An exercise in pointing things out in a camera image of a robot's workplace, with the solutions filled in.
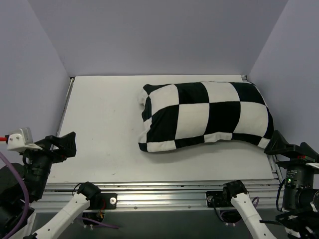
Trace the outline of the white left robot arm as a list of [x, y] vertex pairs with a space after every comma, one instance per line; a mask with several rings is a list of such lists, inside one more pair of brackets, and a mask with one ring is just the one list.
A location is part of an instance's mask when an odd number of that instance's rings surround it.
[[[42, 198], [53, 164], [76, 155], [76, 133], [53, 135], [33, 142], [28, 128], [1, 137], [8, 151], [18, 152], [22, 164], [10, 163], [2, 154], [5, 166], [0, 170], [0, 237], [9, 239], [26, 226], [34, 213], [31, 203]], [[100, 189], [90, 182], [81, 183], [72, 199], [29, 239], [56, 239], [87, 208], [100, 205]]]

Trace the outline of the aluminium left side rail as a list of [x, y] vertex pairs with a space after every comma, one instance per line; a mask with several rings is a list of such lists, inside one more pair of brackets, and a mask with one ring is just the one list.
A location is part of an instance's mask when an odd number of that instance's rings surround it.
[[67, 110], [67, 107], [68, 107], [69, 99], [70, 99], [70, 96], [71, 96], [71, 93], [72, 93], [72, 88], [73, 88], [73, 85], [74, 85], [74, 81], [75, 81], [75, 78], [71, 77], [70, 78], [70, 84], [69, 84], [69, 87], [68, 87], [68, 90], [67, 90], [67, 94], [66, 94], [66, 98], [65, 98], [65, 102], [64, 102], [62, 115], [61, 115], [61, 118], [60, 118], [60, 121], [59, 121], [59, 125], [58, 125], [58, 129], [57, 129], [57, 132], [56, 132], [56, 136], [59, 136], [61, 128], [62, 128], [62, 125], [63, 125], [63, 120], [64, 120], [64, 117], [65, 117], [65, 113], [66, 113], [66, 110]]

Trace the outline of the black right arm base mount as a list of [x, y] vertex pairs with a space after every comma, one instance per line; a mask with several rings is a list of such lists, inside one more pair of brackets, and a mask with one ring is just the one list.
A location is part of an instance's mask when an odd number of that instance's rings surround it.
[[213, 208], [213, 205], [215, 205], [216, 208], [232, 207], [232, 204], [224, 199], [222, 191], [207, 191], [205, 195], [206, 203], [209, 208]]

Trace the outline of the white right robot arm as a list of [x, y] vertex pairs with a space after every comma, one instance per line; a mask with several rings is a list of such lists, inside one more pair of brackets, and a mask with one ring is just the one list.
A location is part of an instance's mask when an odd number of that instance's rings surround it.
[[317, 239], [319, 237], [319, 191], [313, 188], [314, 175], [319, 172], [319, 155], [307, 143], [289, 144], [279, 131], [274, 131], [264, 149], [267, 155], [282, 155], [287, 161], [276, 164], [286, 170], [280, 184], [284, 192], [281, 213], [275, 220], [263, 220], [250, 200], [248, 191], [240, 180], [224, 185], [221, 199], [233, 206], [251, 236], [255, 239], [273, 239], [267, 225], [285, 228], [290, 239]]

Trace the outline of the black white checkered pillowcase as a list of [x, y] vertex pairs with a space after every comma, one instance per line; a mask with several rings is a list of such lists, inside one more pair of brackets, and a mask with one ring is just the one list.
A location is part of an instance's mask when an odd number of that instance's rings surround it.
[[272, 115], [249, 82], [194, 82], [144, 85], [144, 130], [139, 148], [164, 152], [239, 140], [265, 148], [274, 132]]

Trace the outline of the aluminium front frame rail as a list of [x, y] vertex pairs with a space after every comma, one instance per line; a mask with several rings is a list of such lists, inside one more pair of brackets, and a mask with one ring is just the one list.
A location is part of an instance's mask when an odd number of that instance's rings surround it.
[[[273, 209], [279, 179], [245, 180], [250, 197], [259, 197], [258, 208]], [[221, 191], [224, 181], [159, 183], [99, 183], [103, 193], [117, 194], [117, 212], [207, 210], [206, 192]], [[49, 183], [43, 197], [32, 203], [40, 213], [58, 212], [72, 198], [73, 183]]]

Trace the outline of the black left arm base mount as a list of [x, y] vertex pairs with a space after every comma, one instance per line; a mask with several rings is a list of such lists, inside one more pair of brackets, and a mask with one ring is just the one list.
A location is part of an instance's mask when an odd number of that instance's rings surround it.
[[96, 201], [95, 208], [98, 210], [114, 210], [117, 207], [116, 193], [101, 193]]

